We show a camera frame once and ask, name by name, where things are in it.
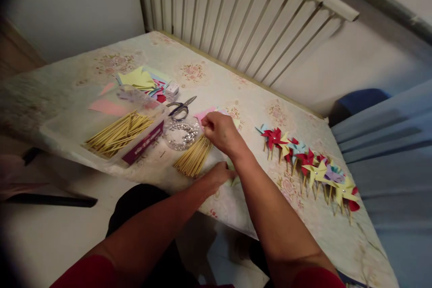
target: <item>clear plastic box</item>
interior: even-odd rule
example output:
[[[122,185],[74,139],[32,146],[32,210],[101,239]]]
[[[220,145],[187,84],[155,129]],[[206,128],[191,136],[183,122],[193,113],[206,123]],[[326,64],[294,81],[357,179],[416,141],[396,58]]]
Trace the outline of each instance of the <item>clear plastic box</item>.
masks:
[[[124,107],[127,111],[125,115],[136,110],[137,113],[154,120],[153,124],[111,158],[95,154],[82,147],[90,137],[123,117],[89,109],[94,101],[101,99]],[[79,104],[45,122],[40,131],[60,144],[63,149],[78,154],[101,167],[116,164],[128,168],[158,136],[162,135],[164,121],[169,113],[165,105],[145,93],[131,85],[122,85],[99,97],[82,100]]]

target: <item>forearm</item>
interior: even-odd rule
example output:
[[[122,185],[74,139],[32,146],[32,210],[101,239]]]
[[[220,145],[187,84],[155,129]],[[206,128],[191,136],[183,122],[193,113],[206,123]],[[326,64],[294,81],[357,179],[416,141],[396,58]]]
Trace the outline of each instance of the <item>forearm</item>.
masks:
[[[317,265],[335,272],[309,230],[250,150],[234,157],[233,163],[269,264],[295,263],[305,258],[315,262],[318,259]]]
[[[88,255],[106,255],[119,277],[141,283],[188,219],[212,193],[210,182],[197,180],[189,188],[130,218]]]

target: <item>scissors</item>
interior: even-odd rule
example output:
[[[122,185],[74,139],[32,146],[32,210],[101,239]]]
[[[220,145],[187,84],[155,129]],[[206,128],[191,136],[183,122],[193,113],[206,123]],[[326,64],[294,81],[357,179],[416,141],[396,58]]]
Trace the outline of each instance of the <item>scissors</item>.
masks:
[[[183,119],[185,119],[189,113],[189,109],[188,109],[188,105],[194,101],[196,99],[197,96],[192,97],[191,99],[189,99],[188,101],[186,101],[185,103],[169,103],[168,105],[166,105],[167,107],[170,106],[174,106],[176,105],[177,108],[175,108],[168,116],[171,116],[171,118],[175,121],[182,121]],[[186,114],[182,117],[182,118],[174,118],[175,115],[178,115],[180,112],[182,111],[186,111]]]

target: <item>red sleeve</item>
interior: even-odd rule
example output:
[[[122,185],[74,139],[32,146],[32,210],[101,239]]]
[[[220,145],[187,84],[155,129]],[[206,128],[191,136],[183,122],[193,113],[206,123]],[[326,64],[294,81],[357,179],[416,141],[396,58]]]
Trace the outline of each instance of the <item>red sleeve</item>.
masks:
[[[345,285],[334,273],[316,267],[301,270],[291,288],[345,288]]]
[[[92,255],[79,260],[70,267],[51,288],[114,288],[116,271],[110,260],[100,255]]]

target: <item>pink label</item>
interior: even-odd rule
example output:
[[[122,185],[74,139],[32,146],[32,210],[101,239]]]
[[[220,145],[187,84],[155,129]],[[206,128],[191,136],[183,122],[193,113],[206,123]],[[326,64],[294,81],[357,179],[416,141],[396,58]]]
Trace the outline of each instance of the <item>pink label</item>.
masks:
[[[123,157],[123,161],[125,161],[127,164],[131,165],[135,160],[146,150],[147,147],[153,143],[156,138],[158,138],[159,135],[162,134],[163,129],[163,121],[156,126],[154,130],[150,132],[146,137],[143,138],[141,142],[139,142],[132,150],[130,150],[126,155]]]

